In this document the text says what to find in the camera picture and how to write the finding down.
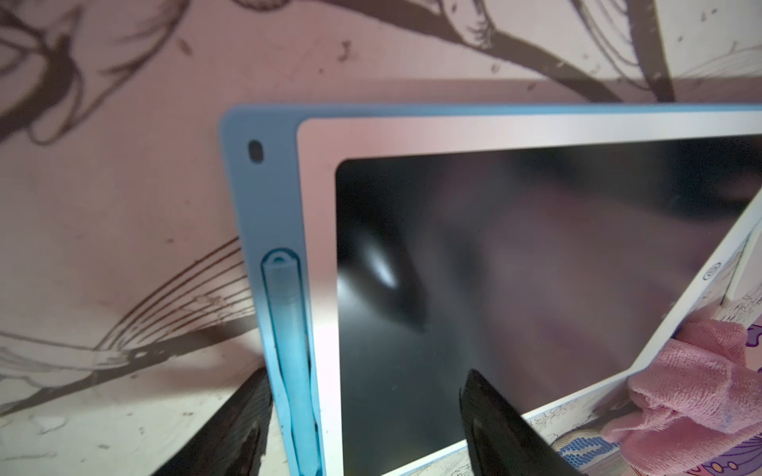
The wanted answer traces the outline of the white drawing tablet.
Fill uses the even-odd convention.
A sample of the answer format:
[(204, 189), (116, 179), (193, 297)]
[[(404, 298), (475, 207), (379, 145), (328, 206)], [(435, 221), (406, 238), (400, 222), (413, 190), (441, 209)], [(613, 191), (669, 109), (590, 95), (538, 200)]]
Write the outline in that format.
[(761, 222), (748, 235), (725, 292), (723, 309), (730, 309), (761, 286)]

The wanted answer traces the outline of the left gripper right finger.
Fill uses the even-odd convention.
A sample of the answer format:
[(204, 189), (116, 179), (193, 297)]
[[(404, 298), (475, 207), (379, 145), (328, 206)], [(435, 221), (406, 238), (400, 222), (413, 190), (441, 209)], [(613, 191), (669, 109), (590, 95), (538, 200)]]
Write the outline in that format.
[(460, 391), (460, 418), (475, 475), (562, 476), (565, 462), (475, 369)]

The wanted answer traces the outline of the blue-edged drawing tablet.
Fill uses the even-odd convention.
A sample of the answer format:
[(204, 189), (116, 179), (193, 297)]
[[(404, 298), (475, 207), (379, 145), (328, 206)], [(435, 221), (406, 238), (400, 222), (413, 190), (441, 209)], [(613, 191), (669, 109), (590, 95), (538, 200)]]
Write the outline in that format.
[(261, 263), (298, 255), (319, 475), (464, 447), (471, 369), (601, 413), (761, 220), (753, 105), (240, 105), (218, 126), (292, 474)]

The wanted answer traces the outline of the pink cloth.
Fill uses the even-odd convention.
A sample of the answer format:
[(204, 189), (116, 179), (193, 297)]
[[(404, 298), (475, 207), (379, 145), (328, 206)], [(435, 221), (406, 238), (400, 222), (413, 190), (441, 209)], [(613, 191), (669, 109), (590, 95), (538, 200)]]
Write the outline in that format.
[(636, 410), (606, 424), (634, 469), (687, 471), (761, 432), (761, 375), (748, 368), (746, 327), (689, 321), (627, 381)]

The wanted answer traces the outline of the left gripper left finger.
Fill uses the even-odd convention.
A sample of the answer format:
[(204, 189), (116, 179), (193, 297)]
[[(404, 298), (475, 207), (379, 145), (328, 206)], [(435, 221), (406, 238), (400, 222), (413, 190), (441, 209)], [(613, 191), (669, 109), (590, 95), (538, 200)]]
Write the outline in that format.
[(257, 475), (273, 398), (267, 370), (254, 372), (157, 475)]

